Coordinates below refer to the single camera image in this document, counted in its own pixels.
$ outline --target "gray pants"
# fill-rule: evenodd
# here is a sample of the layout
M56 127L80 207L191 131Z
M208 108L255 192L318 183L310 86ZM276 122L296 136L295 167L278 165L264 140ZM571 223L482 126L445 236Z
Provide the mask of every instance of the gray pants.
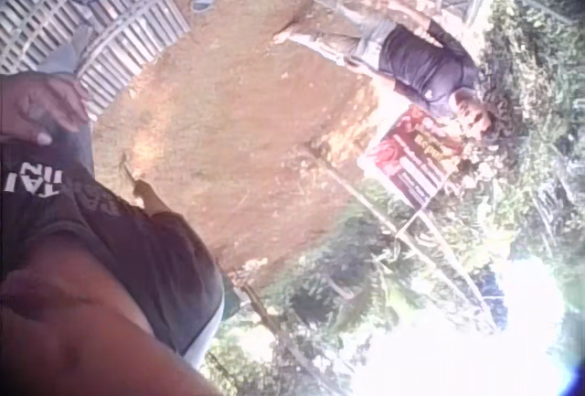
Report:
M73 40L49 54L47 59L37 67L37 71L48 74L74 74L80 63L80 54L87 45L88 32L86 27L80 27L73 36ZM90 126L83 125L78 133L72 133L62 128L52 118L47 118L43 124L53 136L53 146L82 164L94 175Z
M289 40L302 44L338 65L345 65L345 58L357 57L375 70L378 69L379 51L396 23L373 7L343 0L314 0L347 19L356 29L358 37L325 33L317 30L297 31Z

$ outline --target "poster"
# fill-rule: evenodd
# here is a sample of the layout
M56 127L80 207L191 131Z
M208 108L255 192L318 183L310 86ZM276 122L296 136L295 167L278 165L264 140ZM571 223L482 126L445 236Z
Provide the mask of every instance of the poster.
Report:
M457 170L462 150L445 138L427 113L412 105L369 146L358 164L419 211Z

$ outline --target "bare foot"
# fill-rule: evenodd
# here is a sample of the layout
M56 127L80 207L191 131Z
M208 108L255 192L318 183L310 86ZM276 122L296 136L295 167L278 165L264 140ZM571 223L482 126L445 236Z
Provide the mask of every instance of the bare foot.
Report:
M298 25L296 23L291 23L289 26L285 27L279 33L274 35L274 37L272 38L272 42L274 44L282 44L286 42L297 27Z

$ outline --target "vegetation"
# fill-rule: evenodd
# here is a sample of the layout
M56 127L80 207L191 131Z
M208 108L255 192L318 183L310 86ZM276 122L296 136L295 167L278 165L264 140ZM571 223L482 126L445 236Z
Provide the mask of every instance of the vegetation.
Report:
M565 301L562 330L552 349L574 365L584 353L580 328L585 324L580 279L585 273L585 204L582 187L575 183L585 167L580 107L585 10L582 0L539 1L577 24L562 25L514 0L494 0L482 86L485 99L498 108L503 141L497 149L469 151L469 161L453 180L457 194L441 193L429 211L465 271L490 297L501 329L506 329L508 308L498 279L506 262L530 257L545 262ZM387 206L396 223L408 219L409 210L380 187L366 181L361 187ZM331 237L290 263L262 291L280 328L340 392L354 390L352 379L378 337L416 325L429 312L459 329L488 332L436 239L419 221L411 231L467 300L453 294L356 203L347 207ZM204 372L230 395L329 394L248 307L221 328Z

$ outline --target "metal fence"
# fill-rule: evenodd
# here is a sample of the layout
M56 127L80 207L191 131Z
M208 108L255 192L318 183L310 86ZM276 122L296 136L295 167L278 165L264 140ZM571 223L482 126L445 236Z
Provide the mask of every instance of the metal fence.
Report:
M97 37L83 53L78 76L90 91L97 117L144 65L189 31L173 0L0 0L0 72L35 70L69 42L81 24Z

